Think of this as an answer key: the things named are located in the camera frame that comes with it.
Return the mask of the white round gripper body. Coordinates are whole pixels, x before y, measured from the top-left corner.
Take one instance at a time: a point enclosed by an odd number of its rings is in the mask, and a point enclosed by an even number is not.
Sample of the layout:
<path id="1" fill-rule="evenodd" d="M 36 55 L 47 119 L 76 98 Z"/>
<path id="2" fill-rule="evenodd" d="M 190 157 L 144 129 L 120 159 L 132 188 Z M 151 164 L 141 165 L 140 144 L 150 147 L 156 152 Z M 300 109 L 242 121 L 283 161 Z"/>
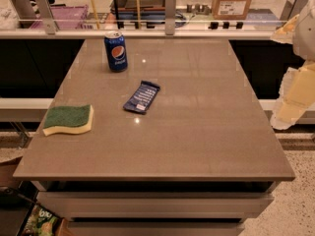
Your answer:
<path id="1" fill-rule="evenodd" d="M 293 52 L 306 61 L 315 61 L 315 0 L 301 10 L 293 34 Z"/>

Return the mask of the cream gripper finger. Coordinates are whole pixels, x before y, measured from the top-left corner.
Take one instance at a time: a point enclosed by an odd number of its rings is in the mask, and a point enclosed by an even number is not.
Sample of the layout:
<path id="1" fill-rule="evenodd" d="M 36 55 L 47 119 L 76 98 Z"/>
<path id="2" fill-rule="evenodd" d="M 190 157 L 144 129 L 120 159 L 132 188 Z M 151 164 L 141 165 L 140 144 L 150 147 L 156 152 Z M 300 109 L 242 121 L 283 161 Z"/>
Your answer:
<path id="1" fill-rule="evenodd" d="M 274 105 L 271 125 L 276 130 L 286 130 L 315 103 L 315 63 L 306 61 L 298 69 L 288 68 L 279 95 Z"/>
<path id="2" fill-rule="evenodd" d="M 293 33 L 299 15 L 295 15 L 288 20 L 282 27 L 277 29 L 270 37 L 270 40 L 282 44 L 292 44 Z"/>

